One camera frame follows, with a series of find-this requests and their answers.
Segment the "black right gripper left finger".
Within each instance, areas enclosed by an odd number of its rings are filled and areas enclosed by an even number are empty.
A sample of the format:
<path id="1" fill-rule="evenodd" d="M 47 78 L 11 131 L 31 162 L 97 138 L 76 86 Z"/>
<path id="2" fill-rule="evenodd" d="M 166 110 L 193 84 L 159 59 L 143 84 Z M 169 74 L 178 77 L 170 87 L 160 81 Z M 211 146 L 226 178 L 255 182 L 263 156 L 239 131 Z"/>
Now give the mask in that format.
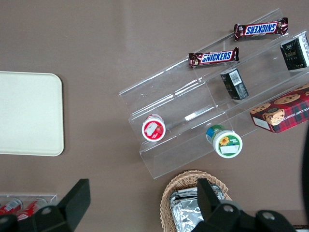
<path id="1" fill-rule="evenodd" d="M 91 203 L 89 179 L 80 179 L 57 205 L 41 208 L 31 217 L 34 232 L 73 232 Z"/>

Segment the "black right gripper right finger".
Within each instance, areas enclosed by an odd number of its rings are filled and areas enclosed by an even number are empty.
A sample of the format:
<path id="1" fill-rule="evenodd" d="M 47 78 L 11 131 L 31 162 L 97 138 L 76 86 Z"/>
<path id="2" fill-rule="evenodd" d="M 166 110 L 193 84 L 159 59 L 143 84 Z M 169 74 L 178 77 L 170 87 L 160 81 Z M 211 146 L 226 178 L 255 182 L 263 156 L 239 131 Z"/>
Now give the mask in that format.
<path id="1" fill-rule="evenodd" d="M 240 207 L 229 200 L 219 200 L 207 179 L 197 181 L 197 203 L 203 216 L 194 232 L 238 232 Z"/>

